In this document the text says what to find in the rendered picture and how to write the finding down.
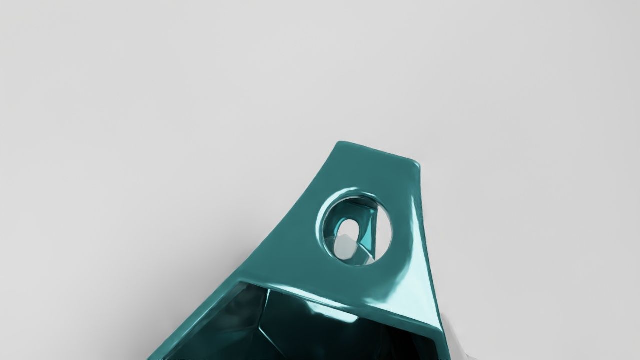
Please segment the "teal faceted mug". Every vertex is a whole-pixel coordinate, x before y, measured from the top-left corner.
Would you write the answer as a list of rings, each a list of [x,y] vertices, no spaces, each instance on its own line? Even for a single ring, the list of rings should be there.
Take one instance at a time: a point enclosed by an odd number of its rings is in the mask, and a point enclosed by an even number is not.
[[[340,141],[259,247],[148,360],[452,360],[418,162]]]

